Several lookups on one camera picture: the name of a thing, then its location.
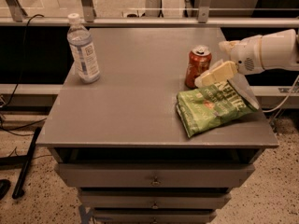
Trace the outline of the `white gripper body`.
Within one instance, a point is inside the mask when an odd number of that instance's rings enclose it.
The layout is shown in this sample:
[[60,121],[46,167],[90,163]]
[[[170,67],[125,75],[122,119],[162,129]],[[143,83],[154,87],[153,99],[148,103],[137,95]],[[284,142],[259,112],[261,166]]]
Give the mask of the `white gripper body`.
[[237,42],[231,50],[230,58],[237,64],[243,75],[260,74],[264,71],[261,62],[262,36],[256,35]]

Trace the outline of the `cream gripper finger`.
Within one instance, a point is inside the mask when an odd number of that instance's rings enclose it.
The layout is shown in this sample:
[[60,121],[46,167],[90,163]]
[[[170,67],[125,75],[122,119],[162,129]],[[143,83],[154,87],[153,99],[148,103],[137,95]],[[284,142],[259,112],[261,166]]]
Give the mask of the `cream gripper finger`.
[[221,41],[219,43],[219,48],[221,51],[227,53],[228,55],[231,54],[231,51],[233,47],[239,43],[239,40],[233,40],[233,41]]
[[197,77],[194,81],[196,87],[205,87],[217,82],[226,81],[232,78],[236,73],[237,65],[232,61],[219,60],[212,64],[208,70]]

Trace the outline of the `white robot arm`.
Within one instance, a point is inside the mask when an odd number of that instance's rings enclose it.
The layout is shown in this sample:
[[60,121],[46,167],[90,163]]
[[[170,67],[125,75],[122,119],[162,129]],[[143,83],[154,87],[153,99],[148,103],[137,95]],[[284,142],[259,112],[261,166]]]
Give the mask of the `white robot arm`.
[[298,34],[294,29],[222,41],[219,47],[229,55],[229,60],[215,62],[197,77],[194,81],[197,88],[226,81],[237,73],[255,75],[272,69],[299,70]]

